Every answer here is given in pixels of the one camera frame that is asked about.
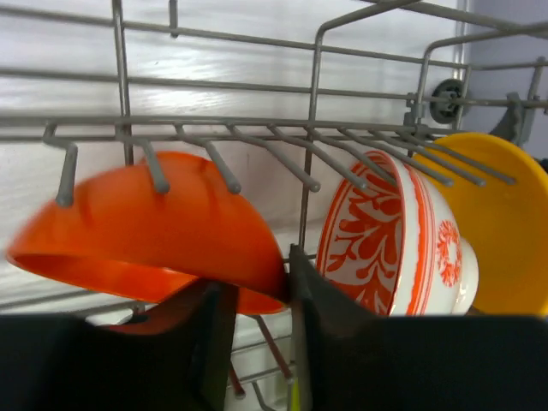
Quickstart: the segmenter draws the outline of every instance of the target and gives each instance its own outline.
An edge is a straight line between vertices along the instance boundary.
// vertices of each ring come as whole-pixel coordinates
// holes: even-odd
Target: orange bowl
[[[63,283],[160,302],[196,277],[242,287],[239,312],[276,313],[287,301],[283,259],[266,222],[229,193],[215,165],[159,152],[170,182],[154,190],[145,164],[78,184],[74,204],[51,201],[8,249],[23,270]]]

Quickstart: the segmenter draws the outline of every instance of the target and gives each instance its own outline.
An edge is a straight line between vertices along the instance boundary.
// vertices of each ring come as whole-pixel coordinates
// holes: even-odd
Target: plastic bowl
[[[440,158],[462,167],[487,184],[478,187],[421,157],[414,158],[454,179],[451,188],[431,180],[455,215],[461,235],[479,264],[474,307],[485,313],[548,313],[548,176],[522,149],[489,134],[453,134],[436,143],[506,175],[509,185],[442,152]]]
[[[276,313],[288,299],[283,259],[266,222],[229,193],[215,165],[159,152],[170,182],[157,194],[145,164],[75,187],[74,205],[45,205],[7,259],[86,289],[158,303],[196,277],[242,287],[239,312]]]

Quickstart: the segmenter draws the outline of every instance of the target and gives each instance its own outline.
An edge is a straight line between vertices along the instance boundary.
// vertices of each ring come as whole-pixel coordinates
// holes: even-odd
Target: ceramic bowl
[[[145,164],[75,187],[74,205],[46,204],[7,259],[23,270],[98,292],[160,302],[196,277],[242,287],[241,313],[275,313],[287,301],[283,259],[266,222],[229,193],[215,165],[159,152],[170,182],[154,190]]]
[[[319,243],[318,271],[380,315],[465,313],[478,283],[473,249],[439,191],[385,152],[366,154],[396,186],[362,163],[360,191],[339,185]]]
[[[445,197],[459,230],[478,256],[481,277],[474,307],[484,313],[548,315],[548,175],[521,148],[489,134],[453,134],[436,143],[515,178],[515,184],[509,185],[435,152],[484,178],[486,185],[478,187],[415,156],[455,181],[451,188],[431,183]]]

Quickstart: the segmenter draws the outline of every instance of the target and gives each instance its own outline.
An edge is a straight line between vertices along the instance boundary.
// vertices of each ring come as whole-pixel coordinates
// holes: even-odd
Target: metal wire
[[[485,41],[490,39],[502,39],[505,37],[512,37],[523,34],[535,34],[548,31],[548,22],[543,21],[540,23],[530,24],[527,26],[515,26],[508,28],[505,31],[488,32],[488,33],[474,33],[464,36],[453,37],[449,39],[442,39],[432,42],[426,47],[423,63],[420,66],[419,85],[417,87],[417,99],[415,100],[415,121],[420,124],[420,107],[424,100],[425,88],[426,88],[426,76],[428,74],[428,67],[430,65],[430,59],[434,50],[440,47],[446,47],[449,45],[462,45],[467,43],[473,43],[477,41]]]

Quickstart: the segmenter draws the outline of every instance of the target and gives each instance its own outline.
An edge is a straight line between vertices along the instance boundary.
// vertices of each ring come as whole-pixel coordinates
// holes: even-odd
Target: white dishwasher wall
[[[439,0],[455,7],[457,0]],[[111,16],[110,1],[0,0],[0,4],[49,9],[66,13]],[[367,6],[353,0],[180,0],[179,25],[220,32],[313,42],[321,23]],[[126,20],[167,24],[167,0],[125,0]],[[422,57],[432,41],[454,36],[456,25],[403,10],[391,11],[365,21],[330,31],[326,45]],[[130,76],[243,81],[272,85],[310,87],[312,52],[281,47],[247,45],[218,40],[126,31]],[[453,61],[451,48],[435,52],[437,60]],[[71,73],[116,74],[114,34],[111,28],[96,28],[56,22],[31,21],[0,16],[0,67],[62,70]],[[412,92],[416,90],[419,66],[364,57],[324,53],[320,86],[358,91]],[[451,77],[449,68],[430,68],[427,91]],[[29,80],[0,77],[0,112],[24,115],[118,115],[117,84],[61,80]],[[307,118],[308,95],[130,86],[131,111],[135,115],[225,115]],[[401,123],[408,110],[405,102],[363,98],[320,96],[319,120]],[[42,130],[11,130],[40,135]],[[147,128],[146,133],[153,132]],[[59,128],[58,134],[111,134],[106,128]],[[216,143],[248,198],[268,221],[283,253],[297,240],[301,184],[270,154],[235,142]],[[205,155],[182,143],[158,143],[169,148]],[[281,147],[302,163],[300,148]],[[117,143],[79,144],[77,180],[123,164]],[[350,165],[343,152],[325,148]],[[0,242],[3,248],[23,222],[52,198],[57,190],[64,153],[40,144],[0,145]],[[314,160],[313,175],[322,190],[312,194],[309,207],[307,250],[316,251],[322,218],[340,181],[332,169]],[[36,277],[0,263],[0,311],[74,311],[122,301],[110,295],[78,295],[58,301],[22,301],[47,295],[64,295],[76,288]],[[127,311],[96,316],[98,323],[119,320]],[[290,332],[289,315],[268,319],[273,333]],[[260,339],[248,319],[238,318],[235,345]],[[273,366],[264,350],[235,361],[240,374]],[[265,399],[274,402],[283,390],[279,382],[265,388]],[[253,396],[233,404],[234,409],[256,409]]]

